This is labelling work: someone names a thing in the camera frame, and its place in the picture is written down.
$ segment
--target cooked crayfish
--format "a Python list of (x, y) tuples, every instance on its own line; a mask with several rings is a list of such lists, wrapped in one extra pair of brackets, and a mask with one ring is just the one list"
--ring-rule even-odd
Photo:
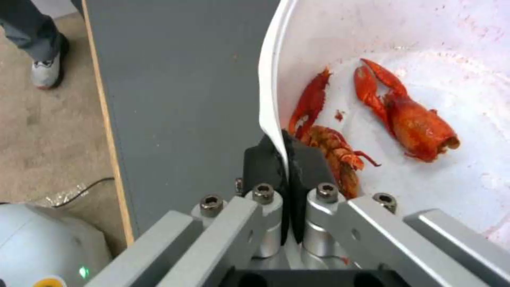
[(354, 151), (341, 133), (323, 126), (312, 126), (300, 139), (310, 147), (319, 148), (331, 168), (333, 175), (347, 199), (358, 196), (359, 180), (356, 170), (365, 166), (360, 156), (365, 157), (374, 166), (379, 166), (362, 151)]
[[(340, 191), (346, 198), (351, 199), (358, 196), (359, 190), (359, 179), (355, 171), (364, 167), (359, 157), (365, 157), (375, 166), (379, 164), (364, 152), (354, 151), (338, 131), (313, 125), (324, 105), (324, 89), (330, 75), (326, 68), (308, 84), (289, 122), (288, 131), (307, 146), (317, 147), (322, 151)], [(303, 121), (302, 125), (297, 127), (300, 121)]]
[[(407, 149), (406, 155), (425, 162), (434, 161), (447, 148), (460, 146), (457, 134), (438, 116), (413, 101), (400, 80), (379, 64), (361, 59), (366, 66), (354, 72), (356, 95), (381, 120), (386, 129)], [(375, 77), (390, 91), (381, 100), (377, 96)]]
[[(326, 89), (326, 85), (329, 83), (330, 76), (331, 73), (326, 67), (304, 89), (289, 121), (290, 134), (301, 137), (300, 133), (306, 133), (312, 127), (324, 106), (324, 99), (326, 98), (324, 89)], [(299, 121), (304, 121), (304, 123), (296, 132), (296, 125)]]

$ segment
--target green led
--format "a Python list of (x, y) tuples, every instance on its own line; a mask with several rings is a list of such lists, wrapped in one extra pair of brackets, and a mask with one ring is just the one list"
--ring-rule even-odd
[(85, 266), (81, 266), (81, 268), (78, 271), (78, 273), (80, 274), (80, 276), (83, 279), (86, 279), (87, 277), (89, 277), (90, 270), (87, 267), (85, 267)]

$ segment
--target bolt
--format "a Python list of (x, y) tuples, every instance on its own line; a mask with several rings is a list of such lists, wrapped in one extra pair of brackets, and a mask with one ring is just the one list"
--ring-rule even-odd
[(377, 193), (372, 197), (382, 207), (386, 208), (389, 212), (395, 214), (397, 211), (397, 200), (390, 194)]
[(253, 200), (257, 201), (262, 205), (270, 204), (273, 202), (274, 189), (271, 184), (261, 183), (255, 186), (252, 190)]
[(331, 183), (319, 183), (316, 197), (323, 203), (335, 203), (338, 201), (338, 188)]
[(242, 196), (243, 195), (243, 178), (237, 177), (235, 184), (236, 184), (236, 196)]
[(200, 214), (216, 217), (223, 210), (223, 199), (219, 195), (206, 195), (200, 200)]

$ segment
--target pant leg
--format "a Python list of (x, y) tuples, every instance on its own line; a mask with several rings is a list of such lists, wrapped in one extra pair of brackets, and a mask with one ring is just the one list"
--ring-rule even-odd
[(0, 25), (5, 36), (35, 61), (51, 60), (60, 51), (55, 23), (31, 0), (0, 0)]

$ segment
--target shoe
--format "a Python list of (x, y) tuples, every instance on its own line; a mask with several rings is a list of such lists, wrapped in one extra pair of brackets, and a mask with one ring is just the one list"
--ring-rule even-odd
[(61, 33), (60, 52), (52, 60), (34, 61), (32, 63), (32, 83), (42, 90), (55, 88), (64, 78), (62, 61), (69, 51), (69, 41)]

